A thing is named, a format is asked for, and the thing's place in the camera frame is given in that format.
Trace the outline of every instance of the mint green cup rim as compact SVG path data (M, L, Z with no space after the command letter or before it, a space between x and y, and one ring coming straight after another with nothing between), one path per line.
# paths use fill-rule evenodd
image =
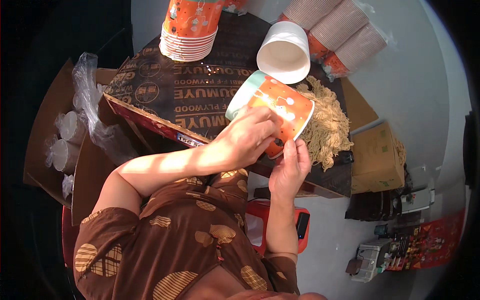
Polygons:
M264 83L266 73L257 70L253 72L247 80L240 86L228 105L225 117L230 121L238 115L240 109L247 104L257 89Z

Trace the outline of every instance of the paper cup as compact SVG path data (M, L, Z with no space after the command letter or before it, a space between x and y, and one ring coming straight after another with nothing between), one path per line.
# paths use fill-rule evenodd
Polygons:
M279 20L293 21L305 30L310 30L340 2L341 0L292 0Z
M382 35L375 27L367 23L354 33L338 49L327 56L322 67L330 80L345 77L352 73L360 63L387 46Z
M86 128L74 111L68 112L62 121L60 137L67 142L80 145L85 137Z
M59 139L52 146L53 167L60 172L71 175L75 172L80 148L77 145Z
M343 0L310 30L308 41L312 60L319 61L335 51L367 23L367 15L352 0Z
M189 62L189 61L197 61L197 60L202 60L204 59L210 52L212 51L212 48L208 48L207 50L201 52L201 53L193 53L193 54L188 54L188 53L180 53L180 52L174 52L171 50L166 49L165 47L160 45L160 52L165 55L166 57L176 60L176 61L183 61L183 62Z
M201 50L211 48L213 43L207 43L207 44L198 45L198 46L185 46L185 45L172 44L167 41L165 42L162 41L162 45L167 48L178 50L178 51L198 52Z
M210 38L215 38L215 35L218 32L218 26L216 27L215 31L205 35L205 36L195 36L195 37L188 37L188 36L179 36L178 34L170 34L166 29L165 29L165 23L162 24L162 36L169 37L176 39L178 41L183 41L183 42L198 42L198 41L203 41L207 40Z
M313 101L262 71L255 71L238 89L225 113L227 119L232 121L246 104L250 107L268 106L283 119L279 138L265 150L269 159L279 157L283 145L300 136L315 107Z
M173 45L195 47L195 46L199 46L199 45L205 45L205 44L213 43L214 40L215 40L215 36L210 37L210 38L205 39L205 40L198 40L198 41L184 41L184 40L171 38L171 37L168 37L168 36L162 36L162 39L165 40L166 42L168 42L169 44L173 44Z
M303 80L310 71L307 35L292 22L274 24L257 53L258 69L285 84Z
M170 0L164 29L181 37L204 37L218 25L224 0Z

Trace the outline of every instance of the brown patterned dress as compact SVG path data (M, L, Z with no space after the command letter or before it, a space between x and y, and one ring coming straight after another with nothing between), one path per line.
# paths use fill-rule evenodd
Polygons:
M246 236L244 169L184 178L157 191L138 217L107 208L82 221L75 282L87 299L182 299L217 266L245 289L300 294L294 262L266 259Z

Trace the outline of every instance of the label sticker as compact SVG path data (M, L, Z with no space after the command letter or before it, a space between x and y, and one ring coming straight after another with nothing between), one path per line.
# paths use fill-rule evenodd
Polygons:
M180 132L177 133L177 140L179 140L182 143L187 144L190 147L199 147L199 146L204 145L204 143L199 142L197 140L194 140L193 138L191 138L191 137L189 137L185 134L181 134Z

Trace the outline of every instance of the woman's right hand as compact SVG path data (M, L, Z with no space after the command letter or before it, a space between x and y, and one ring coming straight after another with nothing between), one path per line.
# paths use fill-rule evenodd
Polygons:
M312 163L305 142L302 139L288 140L283 148L283 156L276 159L276 165L268 181L272 202L292 204L311 168Z
M207 145L210 159L225 170L254 164L280 134L282 119L268 107L244 106L236 118Z

